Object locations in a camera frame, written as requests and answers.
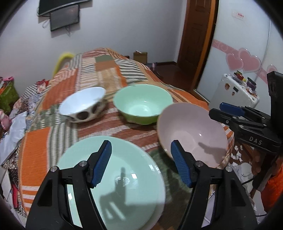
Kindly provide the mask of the yellow curved bed frame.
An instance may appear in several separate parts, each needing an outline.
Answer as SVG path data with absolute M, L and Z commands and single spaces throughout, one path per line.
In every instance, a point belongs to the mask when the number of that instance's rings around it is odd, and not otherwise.
M 72 53 L 63 53 L 59 56 L 59 59 L 56 62 L 56 65 L 54 67 L 53 73 L 52 73 L 52 77 L 54 77 L 62 68 L 62 66 L 68 62 L 69 60 L 71 60 L 72 58 L 74 58 L 75 55 Z

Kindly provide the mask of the green storage box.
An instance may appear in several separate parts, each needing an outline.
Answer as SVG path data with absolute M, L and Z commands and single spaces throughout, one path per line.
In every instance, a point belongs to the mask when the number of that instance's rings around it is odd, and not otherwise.
M 19 99 L 19 95 L 14 87 L 14 78 L 9 77 L 4 79 L 1 77 L 1 109 L 6 114 L 10 114 L 13 105 Z

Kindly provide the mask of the white bowl with dark ovals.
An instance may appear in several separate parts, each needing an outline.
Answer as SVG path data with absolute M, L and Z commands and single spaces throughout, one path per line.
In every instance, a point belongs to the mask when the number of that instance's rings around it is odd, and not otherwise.
M 71 123 L 94 120 L 106 106 L 106 89 L 90 87 L 68 96 L 59 106 L 60 115 Z

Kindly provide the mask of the white mini fridge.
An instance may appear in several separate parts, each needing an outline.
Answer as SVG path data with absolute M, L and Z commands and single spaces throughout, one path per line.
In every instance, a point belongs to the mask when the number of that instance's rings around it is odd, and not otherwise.
M 220 109 L 221 103 L 255 108 L 259 103 L 256 91 L 239 80 L 234 74 L 223 74 L 218 87 L 209 103 L 209 108 Z

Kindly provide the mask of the white plate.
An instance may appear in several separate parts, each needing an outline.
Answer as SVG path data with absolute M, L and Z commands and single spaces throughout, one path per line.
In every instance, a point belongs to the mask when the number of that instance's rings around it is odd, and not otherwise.
M 159 218 L 162 216 L 165 203 L 166 203 L 166 190 L 163 188 L 158 195 L 157 204 L 154 209 L 154 212 L 152 213 L 149 220 L 140 229 L 148 230 L 148 229 L 152 229 L 156 225 L 156 223 L 159 221 Z

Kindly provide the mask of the green bowl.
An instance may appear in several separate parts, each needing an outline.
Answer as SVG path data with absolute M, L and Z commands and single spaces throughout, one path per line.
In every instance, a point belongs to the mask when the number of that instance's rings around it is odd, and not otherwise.
M 173 103 L 165 89 L 149 84 L 134 84 L 116 92 L 113 104 L 127 122 L 150 125 L 157 122 L 162 111 Z

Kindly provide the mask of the wall-mounted black monitor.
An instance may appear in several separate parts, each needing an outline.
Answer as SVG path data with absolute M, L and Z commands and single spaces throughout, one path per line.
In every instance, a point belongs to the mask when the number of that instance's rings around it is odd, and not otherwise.
M 51 32 L 62 27 L 80 22 L 80 7 L 78 4 L 70 5 L 50 13 Z

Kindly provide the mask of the patchwork striped bedspread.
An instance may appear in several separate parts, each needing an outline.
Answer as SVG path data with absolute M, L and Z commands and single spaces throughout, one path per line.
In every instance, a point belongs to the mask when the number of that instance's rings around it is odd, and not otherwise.
M 108 49 L 76 55 L 49 82 L 20 148 L 26 229 L 177 229 L 192 190 L 162 139 L 170 132 L 209 167 L 224 167 L 233 132 L 207 103 Z

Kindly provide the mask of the pink bowl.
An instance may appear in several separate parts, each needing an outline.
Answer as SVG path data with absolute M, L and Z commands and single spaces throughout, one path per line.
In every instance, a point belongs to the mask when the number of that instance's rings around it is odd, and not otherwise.
M 228 140 L 223 126 L 198 105 L 174 103 L 165 108 L 157 121 L 157 134 L 170 158 L 173 158 L 171 143 L 174 140 L 178 140 L 196 160 L 210 167 L 219 167 L 227 155 Z

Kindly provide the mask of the mint green plate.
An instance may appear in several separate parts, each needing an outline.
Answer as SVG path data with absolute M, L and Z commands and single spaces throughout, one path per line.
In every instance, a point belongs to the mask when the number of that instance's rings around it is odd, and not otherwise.
M 68 148 L 57 166 L 72 168 L 87 160 L 104 140 L 111 142 L 112 154 L 101 182 L 92 189 L 98 211 L 107 229 L 140 229 L 165 189 L 157 164 L 143 149 L 116 137 L 88 137 Z

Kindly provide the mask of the pink plush toy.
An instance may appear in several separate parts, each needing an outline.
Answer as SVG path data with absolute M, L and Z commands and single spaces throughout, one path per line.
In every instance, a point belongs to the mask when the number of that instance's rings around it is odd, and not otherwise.
M 1 127 L 5 131 L 8 131 L 12 125 L 11 119 L 4 113 L 2 109 L 0 109 L 0 122 L 1 122 Z

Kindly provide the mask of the wooden door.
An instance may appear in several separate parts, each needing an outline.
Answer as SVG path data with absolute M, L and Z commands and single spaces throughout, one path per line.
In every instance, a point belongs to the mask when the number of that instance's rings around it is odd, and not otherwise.
M 192 91 L 197 87 L 211 47 L 219 1 L 187 1 L 185 23 L 177 60 L 184 73 L 180 88 Z

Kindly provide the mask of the brown paper bag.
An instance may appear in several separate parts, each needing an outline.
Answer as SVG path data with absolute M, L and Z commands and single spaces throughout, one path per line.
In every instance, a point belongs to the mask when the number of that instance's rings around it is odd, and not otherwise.
M 146 64 L 147 63 L 147 55 L 148 53 L 147 52 L 141 52 L 141 51 L 135 51 L 133 53 L 133 59 L 137 62 L 140 62 L 140 63 L 143 63 L 143 64 Z

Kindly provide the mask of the white cloth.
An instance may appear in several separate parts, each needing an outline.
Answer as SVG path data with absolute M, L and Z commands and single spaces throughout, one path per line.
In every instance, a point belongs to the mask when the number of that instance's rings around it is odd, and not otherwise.
M 8 134 L 1 140 L 1 165 L 16 150 L 20 140 L 24 137 L 26 130 L 27 111 L 18 114 L 13 120 Z

